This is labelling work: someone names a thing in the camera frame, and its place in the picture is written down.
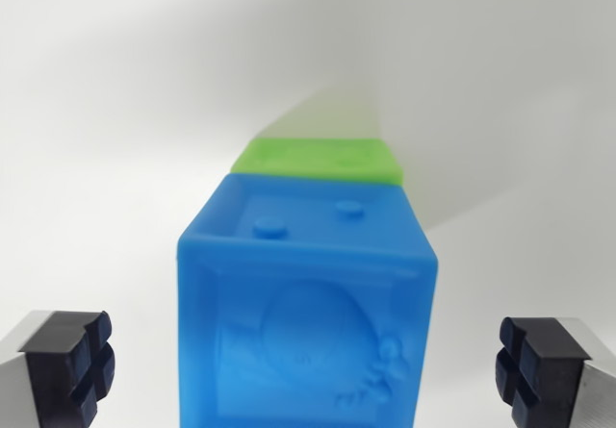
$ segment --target green cube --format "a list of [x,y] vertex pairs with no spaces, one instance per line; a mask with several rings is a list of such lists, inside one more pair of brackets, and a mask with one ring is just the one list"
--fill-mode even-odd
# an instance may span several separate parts
[[257,138],[232,172],[402,184],[402,168],[381,139]]

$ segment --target white backdrop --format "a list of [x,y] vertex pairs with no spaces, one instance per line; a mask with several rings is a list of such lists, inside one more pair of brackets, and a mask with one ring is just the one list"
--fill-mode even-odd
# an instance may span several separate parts
[[107,310],[99,428],[176,427],[175,243],[249,139],[372,76],[439,256],[417,428],[511,427],[506,315],[616,349],[616,0],[0,0],[0,335]]

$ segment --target plastic block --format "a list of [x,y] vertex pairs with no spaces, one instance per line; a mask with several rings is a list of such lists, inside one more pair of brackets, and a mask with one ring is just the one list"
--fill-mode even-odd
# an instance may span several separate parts
[[111,332],[104,312],[28,315],[0,343],[0,426],[89,427],[114,379]]
[[506,318],[497,387],[519,428],[568,428],[587,352],[555,318]]
[[397,186],[231,174],[180,238],[182,428],[409,428],[437,261]]
[[380,139],[257,138],[235,173],[400,185],[402,169]]

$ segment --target blue cube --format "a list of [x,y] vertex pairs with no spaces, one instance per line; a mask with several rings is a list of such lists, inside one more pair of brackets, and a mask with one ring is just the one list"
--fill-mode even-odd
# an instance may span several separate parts
[[180,238],[182,428],[410,428],[437,260],[398,186],[230,174]]

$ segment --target black rubber pad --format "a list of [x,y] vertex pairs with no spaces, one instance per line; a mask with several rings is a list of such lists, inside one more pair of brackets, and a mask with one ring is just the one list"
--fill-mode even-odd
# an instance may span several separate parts
[[109,393],[116,361],[107,313],[55,312],[20,349],[26,353],[40,428],[88,428]]
[[497,387],[519,428],[568,428],[590,356],[554,318],[506,318]]

